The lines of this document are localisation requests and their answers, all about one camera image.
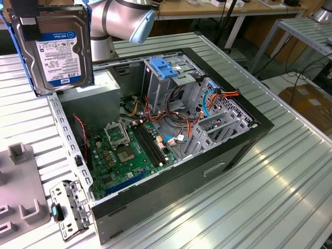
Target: metal work surface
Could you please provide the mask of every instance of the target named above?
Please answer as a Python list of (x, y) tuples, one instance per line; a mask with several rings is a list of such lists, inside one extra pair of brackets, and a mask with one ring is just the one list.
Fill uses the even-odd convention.
[[(120, 234), (103, 248), (319, 248), (332, 232), (332, 141), (203, 36), (115, 44), (120, 56), (191, 47), (273, 123), (271, 132), (218, 179)], [(16, 56), (0, 57), (0, 145), (33, 146), (47, 202), (73, 179), (46, 99), (36, 99)], [(2, 248), (98, 248), (95, 229), (63, 243), (53, 219)]]
[[(309, 47), (313, 48), (322, 55), (328, 56), (330, 59), (332, 58), (332, 46), (326, 42), (328, 38), (332, 37), (332, 24), (317, 23), (311, 18), (281, 19), (275, 22), (260, 47), (250, 68), (251, 73), (255, 70), (258, 61), (266, 51), (279, 28), (286, 31), (289, 35), (295, 36), (297, 39), (306, 43)], [(275, 49), (273, 54), (276, 54), (276, 50), (281, 49), (282, 45), (289, 36), (288, 34), (284, 35), (281, 42), (277, 45), (278, 48)]]

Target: table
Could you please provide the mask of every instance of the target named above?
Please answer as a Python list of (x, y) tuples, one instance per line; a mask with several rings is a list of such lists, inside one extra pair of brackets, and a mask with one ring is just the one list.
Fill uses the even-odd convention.
[[(195, 33), (115, 42), (123, 56), (191, 47), (256, 106), (274, 128), (230, 171), (115, 237), (102, 248), (319, 248), (332, 232), (332, 141), (255, 77)], [(0, 57), (0, 149), (33, 146), (49, 189), (73, 173), (47, 99), (30, 89), (17, 55)], [(6, 248), (99, 248), (94, 226), (67, 243), (53, 219)]]
[(312, 48), (312, 51), (304, 59), (306, 63), (302, 66), (301, 69), (305, 68), (308, 63), (310, 63), (310, 59), (313, 56), (313, 53), (315, 53), (315, 51), (332, 59), (332, 47), (326, 42), (329, 37), (332, 37), (332, 24), (323, 25), (317, 23), (311, 18), (281, 19), (275, 22), (271, 31), (269, 32), (268, 36), (260, 47), (252, 63), (252, 66), (249, 69), (251, 73), (257, 67), (258, 61), (268, 48), (271, 40), (273, 39), (278, 29), (283, 29), (287, 32), (284, 36), (286, 37), (286, 39), (290, 35), (293, 35)]
[[(225, 48), (231, 48), (246, 16), (296, 13), (295, 18), (300, 18), (307, 9), (307, 6), (304, 5), (302, 5), (300, 8), (288, 6), (286, 9), (271, 9), (257, 0), (252, 0), (250, 3), (244, 4), (242, 8), (235, 8), (231, 14), (231, 17), (237, 17), (237, 20), (228, 37)], [(227, 12), (228, 8), (225, 8), (224, 17), (226, 16)], [(157, 18), (159, 20), (217, 18), (221, 17), (222, 13), (222, 7), (216, 7), (208, 3), (204, 3), (201, 6), (194, 6), (188, 3), (186, 0), (182, 0), (180, 2), (164, 1), (160, 4), (160, 16)]]

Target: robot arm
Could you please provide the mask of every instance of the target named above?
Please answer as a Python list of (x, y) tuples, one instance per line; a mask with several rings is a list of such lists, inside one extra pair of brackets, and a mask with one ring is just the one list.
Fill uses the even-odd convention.
[[(75, 4), (85, 5), (83, 0)], [(71, 0), (53, 0), (50, 5), (68, 5)], [(150, 0), (89, 0), (92, 61), (116, 57), (111, 36), (141, 44), (151, 32), (156, 9)]]

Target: wd blue hard drive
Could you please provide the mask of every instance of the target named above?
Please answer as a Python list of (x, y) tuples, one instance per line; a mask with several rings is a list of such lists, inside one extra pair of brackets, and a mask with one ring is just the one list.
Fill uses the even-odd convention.
[(93, 84), (89, 15), (83, 6), (39, 6), (38, 38), (26, 39), (28, 18), (9, 10), (36, 95)]

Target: blue clip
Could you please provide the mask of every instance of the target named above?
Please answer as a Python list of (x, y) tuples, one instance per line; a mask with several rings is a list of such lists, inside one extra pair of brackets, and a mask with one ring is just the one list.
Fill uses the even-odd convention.
[(151, 65), (157, 70), (163, 79), (171, 78), (178, 75), (177, 71), (174, 71), (170, 64), (163, 58), (151, 58)]

